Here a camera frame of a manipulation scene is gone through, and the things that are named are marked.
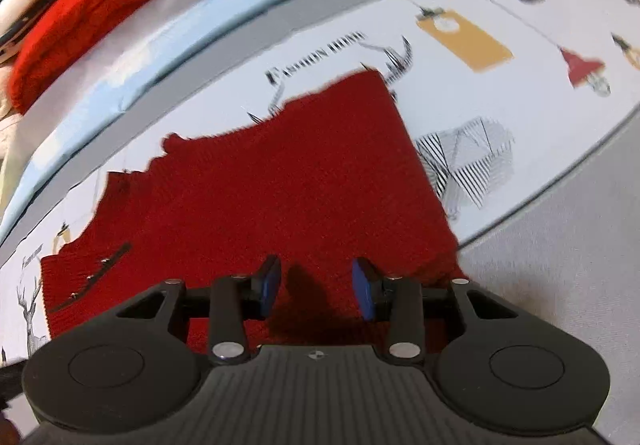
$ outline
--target red knit fabric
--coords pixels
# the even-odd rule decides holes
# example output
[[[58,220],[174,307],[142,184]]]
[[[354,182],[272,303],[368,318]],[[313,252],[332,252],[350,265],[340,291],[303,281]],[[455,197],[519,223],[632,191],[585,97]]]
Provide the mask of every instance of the red knit fabric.
[[[57,0],[25,37],[8,92],[24,114],[101,38],[149,0]]]
[[[364,343],[351,261],[440,283],[462,274],[457,241],[396,107],[376,72],[289,102],[273,120],[215,138],[164,141],[146,173],[110,173],[85,232],[42,260],[52,336],[165,279],[208,286],[251,273],[269,253],[283,286],[258,343]],[[83,296],[100,260],[131,247]],[[204,350],[206,322],[190,328]]]

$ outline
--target round pad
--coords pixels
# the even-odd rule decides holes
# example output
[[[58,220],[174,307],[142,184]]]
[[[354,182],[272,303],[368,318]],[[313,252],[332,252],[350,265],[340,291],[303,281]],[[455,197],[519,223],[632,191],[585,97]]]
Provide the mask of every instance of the round pad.
[[[490,359],[493,374],[521,389],[543,389],[564,375],[562,360],[536,346],[511,346],[496,351]]]
[[[609,393],[609,371],[596,351],[532,317],[477,324],[436,363],[436,381],[461,414],[510,434],[593,423]]]
[[[71,378],[85,387],[117,387],[134,380],[145,367],[139,352],[122,346],[96,346],[78,353],[69,364]]]
[[[108,434],[176,411],[199,378],[195,357],[180,340],[148,321],[114,317],[44,346],[27,363],[22,384],[41,419]]]

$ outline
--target red lamp print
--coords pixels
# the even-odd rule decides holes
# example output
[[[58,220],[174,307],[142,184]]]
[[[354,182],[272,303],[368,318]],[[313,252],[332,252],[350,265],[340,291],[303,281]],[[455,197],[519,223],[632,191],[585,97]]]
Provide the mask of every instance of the red lamp print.
[[[599,59],[583,59],[576,53],[558,46],[569,66],[569,81],[574,88],[587,84],[598,96],[609,96],[611,88],[602,76],[605,64]]]
[[[587,84],[598,96],[609,96],[611,94],[611,87],[609,82],[602,74],[606,68],[605,63],[600,59],[583,59],[577,53],[570,51],[553,40],[549,35],[536,28],[533,24],[525,21],[522,17],[515,14],[506,6],[495,0],[487,0],[492,4],[495,4],[498,8],[511,15],[514,19],[517,19],[523,25],[529,27],[540,35],[544,40],[557,47],[562,53],[562,58],[567,63],[569,82],[575,88]],[[542,2],[542,0],[527,0],[531,2]]]

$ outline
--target light blue blanket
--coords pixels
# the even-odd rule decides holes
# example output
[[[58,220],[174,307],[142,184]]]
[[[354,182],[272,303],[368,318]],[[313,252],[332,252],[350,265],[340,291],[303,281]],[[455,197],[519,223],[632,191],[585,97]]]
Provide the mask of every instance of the light blue blanket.
[[[198,0],[164,24],[140,34],[145,15],[167,0],[153,0],[119,25],[43,94],[80,86],[78,101],[33,153],[0,222],[0,241],[34,194],[66,161],[168,73],[214,40],[283,0]],[[116,44],[126,51],[114,50]],[[96,67],[101,68],[98,75]],[[76,75],[84,75],[78,84]]]

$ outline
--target bed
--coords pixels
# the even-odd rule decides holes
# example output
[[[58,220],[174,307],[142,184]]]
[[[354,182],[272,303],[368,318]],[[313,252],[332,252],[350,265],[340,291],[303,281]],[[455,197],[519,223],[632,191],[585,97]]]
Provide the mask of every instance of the bed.
[[[43,96],[76,81],[50,132],[27,142],[0,225],[4,359],[48,339],[38,259],[81,234],[109,171],[145,170],[169,132],[252,125],[365,65],[396,98],[462,268],[593,346],[612,374],[596,429],[638,441],[640,0],[158,2]]]

